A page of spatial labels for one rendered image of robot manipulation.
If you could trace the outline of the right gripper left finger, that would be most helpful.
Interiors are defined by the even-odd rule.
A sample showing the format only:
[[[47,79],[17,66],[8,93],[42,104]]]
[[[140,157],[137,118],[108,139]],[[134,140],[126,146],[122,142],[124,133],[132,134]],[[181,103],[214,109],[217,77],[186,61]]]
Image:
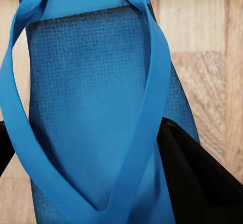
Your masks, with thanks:
[[[0,122],[0,177],[9,164],[15,150],[10,140],[4,121]]]

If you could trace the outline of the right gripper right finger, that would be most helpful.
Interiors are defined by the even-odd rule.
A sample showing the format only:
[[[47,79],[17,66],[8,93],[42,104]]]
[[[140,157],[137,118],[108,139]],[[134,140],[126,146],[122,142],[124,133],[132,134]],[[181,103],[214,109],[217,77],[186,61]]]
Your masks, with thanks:
[[[157,143],[176,224],[243,224],[243,185],[175,121]]]

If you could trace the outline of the sandal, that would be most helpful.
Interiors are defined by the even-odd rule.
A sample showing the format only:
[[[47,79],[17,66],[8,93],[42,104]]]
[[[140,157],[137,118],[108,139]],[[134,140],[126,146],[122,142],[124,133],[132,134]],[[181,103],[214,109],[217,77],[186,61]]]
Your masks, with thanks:
[[[150,0],[19,0],[0,106],[30,177],[37,224],[176,224],[157,135],[200,144]],[[13,72],[25,28],[29,117]]]

